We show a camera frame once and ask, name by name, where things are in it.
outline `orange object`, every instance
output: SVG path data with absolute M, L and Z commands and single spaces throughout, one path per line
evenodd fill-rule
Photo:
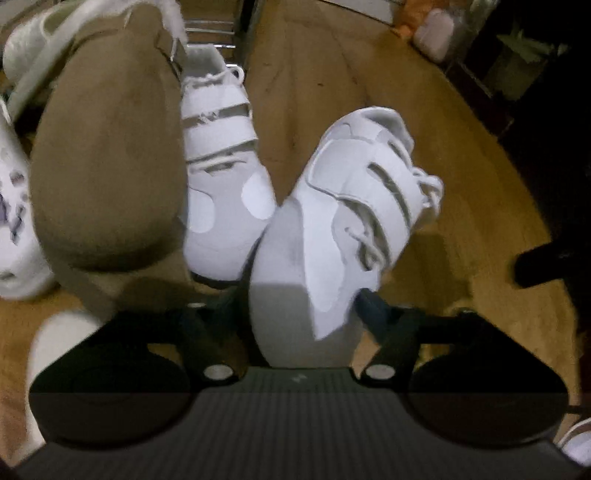
M 450 0 L 407 0 L 392 32 L 404 41 L 410 40 L 433 8 L 445 9 L 449 3 Z

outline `velcro strap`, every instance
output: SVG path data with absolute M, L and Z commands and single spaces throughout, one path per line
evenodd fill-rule
M 329 141 L 317 158 L 322 160 L 310 172 L 310 185 L 365 205 L 378 221 L 389 261 L 394 262 L 423 208 L 423 195 L 413 174 L 386 145 L 374 142 Z M 373 164 L 378 167 L 374 173 L 370 171 Z
M 186 120 L 227 108 L 246 105 L 250 102 L 242 88 L 237 85 L 206 85 L 187 89 L 181 103 L 181 118 Z
M 391 180 L 392 183 L 386 183 L 386 188 L 404 202 L 408 226 L 412 228 L 423 212 L 424 195 L 417 184 L 417 179 L 402 159 L 392 160 L 392 155 L 396 154 L 389 146 L 376 144 L 375 148 L 376 152 L 371 163 L 380 167 Z
M 258 140 L 247 116 L 218 118 L 184 129 L 185 160 L 199 160 Z
M 349 179 L 337 197 L 361 203 L 372 212 L 384 234 L 388 246 L 388 261 L 393 266 L 408 243 L 410 230 L 392 193 L 368 171 L 360 171 Z

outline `wooden floor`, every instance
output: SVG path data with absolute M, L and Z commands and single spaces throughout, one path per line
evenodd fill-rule
M 517 290 L 509 279 L 513 257 L 547 241 L 547 230 L 504 152 L 440 70 L 376 21 L 317 0 L 267 0 L 246 86 L 278 200 L 337 118 L 369 105 L 398 110 L 415 163 L 443 179 L 446 196 L 437 224 L 414 235 L 385 277 L 383 297 L 433 313 L 475 308 L 577 396 L 575 315 L 562 283 Z M 61 290 L 33 303 L 0 301 L 0 455 L 23 435 L 32 335 L 53 312 L 76 306 Z M 375 349 L 365 337 L 356 366 Z

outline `white bag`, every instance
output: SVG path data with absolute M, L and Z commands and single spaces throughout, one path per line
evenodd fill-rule
M 434 8 L 413 37 L 414 46 L 429 60 L 441 63 L 452 40 L 454 22 L 445 10 Z

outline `white shoe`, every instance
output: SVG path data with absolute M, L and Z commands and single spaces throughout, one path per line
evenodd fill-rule
M 591 466 L 591 419 L 574 424 L 558 442 L 571 460 L 582 466 Z
M 184 256 L 200 277 L 240 279 L 277 204 L 256 154 L 244 72 L 213 45 L 191 46 L 181 115 L 189 177 Z
M 362 333 L 352 303 L 377 290 L 443 183 L 413 167 L 400 116 L 370 107 L 325 133 L 256 252 L 252 330 L 273 367 L 343 367 Z
M 80 3 L 80 0 L 59 3 L 12 31 L 2 53 L 4 73 L 11 83 L 20 81 L 57 28 Z
M 36 377 L 53 362 L 72 350 L 80 342 L 95 333 L 103 324 L 86 312 L 61 312 L 49 317 L 31 343 L 27 364 L 27 397 L 25 419 L 27 438 L 13 455 L 11 463 L 16 465 L 45 445 L 31 407 L 28 392 Z
M 26 300 L 54 280 L 33 230 L 27 156 L 0 108 L 0 298 Z

